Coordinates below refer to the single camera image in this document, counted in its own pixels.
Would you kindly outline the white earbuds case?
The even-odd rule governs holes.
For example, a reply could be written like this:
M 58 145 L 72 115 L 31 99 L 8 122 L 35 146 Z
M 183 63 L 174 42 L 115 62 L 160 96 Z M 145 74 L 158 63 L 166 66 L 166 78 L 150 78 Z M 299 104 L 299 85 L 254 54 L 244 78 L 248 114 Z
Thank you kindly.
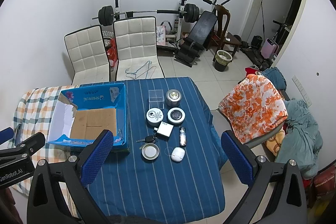
M 181 162 L 185 156 L 186 151 L 181 147 L 175 147 L 170 155 L 174 162 Z

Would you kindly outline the red bag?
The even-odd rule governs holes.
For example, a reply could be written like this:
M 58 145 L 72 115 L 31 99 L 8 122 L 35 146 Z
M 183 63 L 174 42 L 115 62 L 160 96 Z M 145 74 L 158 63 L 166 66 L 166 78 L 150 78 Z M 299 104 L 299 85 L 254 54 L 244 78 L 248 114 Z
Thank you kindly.
M 117 47 L 116 47 L 116 41 L 115 38 L 110 39 L 110 45 L 108 49 L 106 50 L 106 53 L 108 55 L 108 60 L 111 67 L 114 67 L 118 61 L 117 56 Z

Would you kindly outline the silver round tin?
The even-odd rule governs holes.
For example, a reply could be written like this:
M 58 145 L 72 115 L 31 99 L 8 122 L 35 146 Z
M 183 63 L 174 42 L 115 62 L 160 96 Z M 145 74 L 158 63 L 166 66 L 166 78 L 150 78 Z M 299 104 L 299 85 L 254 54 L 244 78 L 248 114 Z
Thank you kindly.
M 182 94 L 177 89 L 170 89 L 166 93 L 166 104 L 169 107 L 178 107 L 182 100 Z

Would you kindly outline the blue cardboard box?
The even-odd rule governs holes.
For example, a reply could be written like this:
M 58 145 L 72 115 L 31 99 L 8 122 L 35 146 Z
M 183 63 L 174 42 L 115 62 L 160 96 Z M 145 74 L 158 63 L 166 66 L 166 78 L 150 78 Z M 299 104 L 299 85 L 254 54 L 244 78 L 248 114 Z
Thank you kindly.
M 47 143 L 81 150 L 103 130 L 112 133 L 113 151 L 129 148 L 124 83 L 84 85 L 60 92 Z

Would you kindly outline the left white padded chair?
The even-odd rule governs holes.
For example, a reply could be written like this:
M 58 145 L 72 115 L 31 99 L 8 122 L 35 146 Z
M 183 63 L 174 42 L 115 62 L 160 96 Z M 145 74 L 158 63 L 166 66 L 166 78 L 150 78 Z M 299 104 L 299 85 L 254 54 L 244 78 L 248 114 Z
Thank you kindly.
M 110 64 L 101 26 L 90 26 L 67 34 L 64 42 L 75 72 L 72 85 L 110 81 Z

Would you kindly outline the clear acrylic cube box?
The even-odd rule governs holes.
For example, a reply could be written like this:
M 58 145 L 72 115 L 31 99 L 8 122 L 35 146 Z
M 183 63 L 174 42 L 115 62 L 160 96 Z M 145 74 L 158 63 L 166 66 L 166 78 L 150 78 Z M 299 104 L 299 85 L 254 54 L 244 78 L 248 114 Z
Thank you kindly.
M 162 89 L 149 90 L 149 108 L 163 110 L 165 108 L 165 96 Z

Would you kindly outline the black weight bench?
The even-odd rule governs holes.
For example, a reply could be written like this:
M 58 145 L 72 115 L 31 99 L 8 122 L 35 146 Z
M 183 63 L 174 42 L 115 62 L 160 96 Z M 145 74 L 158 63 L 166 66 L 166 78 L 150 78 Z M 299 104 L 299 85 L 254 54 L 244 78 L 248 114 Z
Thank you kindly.
M 195 58 L 199 58 L 199 51 L 204 50 L 203 44 L 216 22 L 217 16 L 215 14 L 204 11 L 189 35 L 183 38 L 183 44 L 175 54 L 175 61 L 191 68 Z

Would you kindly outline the white round printed tin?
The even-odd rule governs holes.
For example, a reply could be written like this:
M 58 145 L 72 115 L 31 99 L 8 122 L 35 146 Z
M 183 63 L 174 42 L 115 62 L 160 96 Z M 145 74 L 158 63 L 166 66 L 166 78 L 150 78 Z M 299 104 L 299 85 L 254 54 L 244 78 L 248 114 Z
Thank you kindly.
M 158 108 L 151 108 L 146 113 L 147 123 L 153 127 L 158 127 L 161 121 L 163 121 L 163 117 L 162 110 Z

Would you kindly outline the dark waste bin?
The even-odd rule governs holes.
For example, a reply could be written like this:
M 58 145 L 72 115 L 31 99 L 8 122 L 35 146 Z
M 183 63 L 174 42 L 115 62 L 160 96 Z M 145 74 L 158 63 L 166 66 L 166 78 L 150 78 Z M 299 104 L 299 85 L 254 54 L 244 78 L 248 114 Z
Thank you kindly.
M 227 65 L 232 62 L 230 53 L 224 50 L 218 50 L 215 54 L 214 68 L 219 72 L 224 72 Z

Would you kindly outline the white power adapter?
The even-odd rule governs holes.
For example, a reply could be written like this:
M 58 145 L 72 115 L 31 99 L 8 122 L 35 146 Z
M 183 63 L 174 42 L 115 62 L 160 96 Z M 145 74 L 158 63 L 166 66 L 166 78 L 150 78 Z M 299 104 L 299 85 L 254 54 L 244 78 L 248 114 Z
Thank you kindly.
M 161 121 L 161 123 L 154 128 L 154 136 L 158 137 L 164 137 L 164 138 L 169 138 L 172 131 L 173 131 L 174 126 L 172 124 L 166 123 Z

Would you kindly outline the black car key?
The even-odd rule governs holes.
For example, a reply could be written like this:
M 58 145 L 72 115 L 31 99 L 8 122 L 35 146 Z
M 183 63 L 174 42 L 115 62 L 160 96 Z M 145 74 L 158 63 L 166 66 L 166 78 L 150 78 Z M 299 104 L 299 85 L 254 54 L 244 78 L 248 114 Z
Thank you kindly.
M 155 135 L 149 135 L 149 136 L 146 136 L 143 139 L 137 140 L 136 142 L 137 143 L 141 143 L 141 142 L 144 142 L 144 143 L 154 143 L 155 140 L 156 140 Z

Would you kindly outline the white padded chair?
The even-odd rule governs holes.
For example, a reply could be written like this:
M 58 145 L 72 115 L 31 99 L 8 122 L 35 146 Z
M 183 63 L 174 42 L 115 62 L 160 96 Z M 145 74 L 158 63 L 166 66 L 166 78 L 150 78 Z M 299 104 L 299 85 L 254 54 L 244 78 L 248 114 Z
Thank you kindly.
M 67 34 L 64 42 L 75 72 L 72 85 L 110 81 L 110 64 L 101 26 L 90 26 Z
M 113 24 L 118 66 L 116 80 L 132 80 L 125 76 L 125 69 L 150 60 L 156 70 L 150 79 L 165 77 L 157 55 L 156 18 L 143 16 L 121 19 Z

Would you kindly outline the round metal lid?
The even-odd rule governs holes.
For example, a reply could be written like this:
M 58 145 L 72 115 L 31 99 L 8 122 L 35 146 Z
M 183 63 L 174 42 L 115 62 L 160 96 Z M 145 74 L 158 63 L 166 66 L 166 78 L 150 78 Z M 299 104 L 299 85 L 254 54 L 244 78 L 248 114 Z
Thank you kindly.
M 141 153 L 146 160 L 155 160 L 159 156 L 159 147 L 154 143 L 146 143 L 142 149 Z

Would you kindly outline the right white padded chair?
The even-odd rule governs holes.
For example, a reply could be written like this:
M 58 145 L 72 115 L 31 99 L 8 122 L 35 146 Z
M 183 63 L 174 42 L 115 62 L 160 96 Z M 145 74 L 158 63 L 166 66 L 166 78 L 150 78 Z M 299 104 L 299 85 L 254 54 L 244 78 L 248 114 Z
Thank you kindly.
M 125 76 L 125 69 L 150 60 L 156 70 L 150 79 L 165 77 L 157 55 L 156 18 L 143 16 L 121 19 L 113 24 L 118 66 L 116 80 L 132 80 Z

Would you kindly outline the white jar black lid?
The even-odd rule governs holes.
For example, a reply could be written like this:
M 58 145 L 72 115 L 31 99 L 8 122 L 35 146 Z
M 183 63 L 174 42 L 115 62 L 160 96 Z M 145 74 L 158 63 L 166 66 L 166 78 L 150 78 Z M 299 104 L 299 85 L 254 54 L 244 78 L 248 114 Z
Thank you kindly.
M 185 112 L 179 107 L 171 108 L 167 113 L 167 120 L 171 124 L 182 124 L 185 117 Z

